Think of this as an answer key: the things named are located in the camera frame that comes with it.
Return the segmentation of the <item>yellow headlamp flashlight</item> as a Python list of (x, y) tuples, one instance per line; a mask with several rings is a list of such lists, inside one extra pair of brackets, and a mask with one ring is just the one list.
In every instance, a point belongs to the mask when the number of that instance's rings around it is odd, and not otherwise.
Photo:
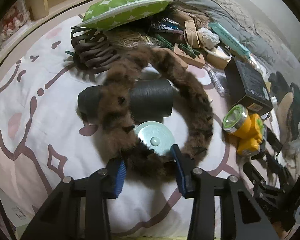
[(265, 132), (261, 117), (249, 114), (243, 105), (235, 105), (225, 115), (222, 129), (239, 139), (237, 154), (242, 157), (254, 157), (261, 154), (265, 145)]

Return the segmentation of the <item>brown furry scarf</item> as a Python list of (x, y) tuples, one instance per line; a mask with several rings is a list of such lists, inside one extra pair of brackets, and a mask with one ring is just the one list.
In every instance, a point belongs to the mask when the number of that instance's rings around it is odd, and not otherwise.
[(200, 163), (213, 136), (213, 110), (203, 85), (168, 51), (140, 46), (110, 65), (101, 88), (97, 119), (102, 138), (112, 157), (121, 157), (128, 170), (146, 179), (169, 181), (175, 174), (171, 157), (159, 156), (133, 131), (130, 90), (141, 71), (151, 64), (179, 90), (190, 114), (189, 135), (181, 152)]

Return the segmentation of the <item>pale green round lid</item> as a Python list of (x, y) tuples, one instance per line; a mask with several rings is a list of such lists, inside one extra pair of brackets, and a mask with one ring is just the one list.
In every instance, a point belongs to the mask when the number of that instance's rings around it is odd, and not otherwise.
[(175, 144), (172, 132), (160, 122), (143, 122), (134, 128), (134, 132), (148, 148), (162, 157), (168, 156), (171, 146)]

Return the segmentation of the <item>black cardboard box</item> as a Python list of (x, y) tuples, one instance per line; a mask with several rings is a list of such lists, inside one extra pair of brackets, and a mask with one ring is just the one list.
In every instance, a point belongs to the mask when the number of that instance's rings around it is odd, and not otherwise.
[(262, 75), (250, 64), (233, 57), (224, 72), (233, 105), (241, 104), (260, 116), (273, 109)]

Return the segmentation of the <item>black foam roll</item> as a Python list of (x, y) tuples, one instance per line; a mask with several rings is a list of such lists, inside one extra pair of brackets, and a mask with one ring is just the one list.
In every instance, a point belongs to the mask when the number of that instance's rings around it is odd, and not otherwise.
[[(77, 98), (78, 109), (86, 116), (97, 116), (102, 86), (90, 86)], [(138, 81), (130, 92), (130, 111), (137, 122), (158, 121), (171, 115), (173, 88), (166, 79)]]

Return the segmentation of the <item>brown kraft paper box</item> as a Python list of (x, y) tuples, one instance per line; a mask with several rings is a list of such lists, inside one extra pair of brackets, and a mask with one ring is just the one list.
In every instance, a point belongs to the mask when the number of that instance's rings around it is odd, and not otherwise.
[(174, 53), (178, 55), (187, 64), (203, 68), (205, 66), (205, 60), (201, 53), (194, 53), (190, 51), (183, 44), (174, 44)]

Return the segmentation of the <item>teal flat package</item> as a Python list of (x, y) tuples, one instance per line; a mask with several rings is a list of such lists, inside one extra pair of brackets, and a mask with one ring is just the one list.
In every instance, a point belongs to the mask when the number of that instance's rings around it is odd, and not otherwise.
[(223, 26), (216, 22), (211, 22), (208, 26), (219, 36), (219, 39), (225, 45), (230, 47), (239, 56), (246, 58), (247, 60), (250, 59), (250, 50), (243, 46), (238, 39), (233, 37)]

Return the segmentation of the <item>brown plastic hair claw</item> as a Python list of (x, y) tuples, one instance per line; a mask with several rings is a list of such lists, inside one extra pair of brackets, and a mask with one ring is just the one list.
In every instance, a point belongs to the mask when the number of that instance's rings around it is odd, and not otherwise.
[(110, 64), (119, 60), (121, 55), (99, 30), (87, 27), (71, 28), (72, 56), (77, 68), (89, 74), (100, 74), (110, 68)]

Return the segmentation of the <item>crumpled white paper ball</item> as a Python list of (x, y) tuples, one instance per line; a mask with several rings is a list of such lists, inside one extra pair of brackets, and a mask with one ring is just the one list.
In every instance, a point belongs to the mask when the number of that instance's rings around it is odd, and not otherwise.
[(220, 44), (219, 36), (207, 28), (198, 29), (197, 36), (202, 48), (212, 49)]

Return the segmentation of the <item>grey folded duvet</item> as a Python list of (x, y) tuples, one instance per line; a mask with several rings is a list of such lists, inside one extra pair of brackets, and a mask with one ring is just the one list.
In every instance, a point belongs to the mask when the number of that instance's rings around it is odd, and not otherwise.
[(204, 14), (222, 25), (272, 72), (280, 72), (288, 81), (300, 82), (300, 62), (263, 23), (234, 0), (178, 0), (186, 8)]

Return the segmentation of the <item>wooden low shelf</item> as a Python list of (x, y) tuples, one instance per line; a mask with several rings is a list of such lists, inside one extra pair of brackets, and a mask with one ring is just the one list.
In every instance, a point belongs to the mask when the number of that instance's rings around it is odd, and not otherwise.
[(23, 55), (53, 27), (62, 21), (83, 13), (98, 0), (25, 0), (31, 22), (18, 31), (0, 51), (0, 80), (10, 65)]

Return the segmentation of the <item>green polka dot pouch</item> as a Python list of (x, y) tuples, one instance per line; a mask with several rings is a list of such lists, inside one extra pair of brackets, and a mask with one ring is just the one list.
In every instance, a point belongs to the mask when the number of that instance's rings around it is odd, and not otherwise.
[(157, 14), (175, 0), (101, 0), (91, 5), (76, 27), (108, 31)]

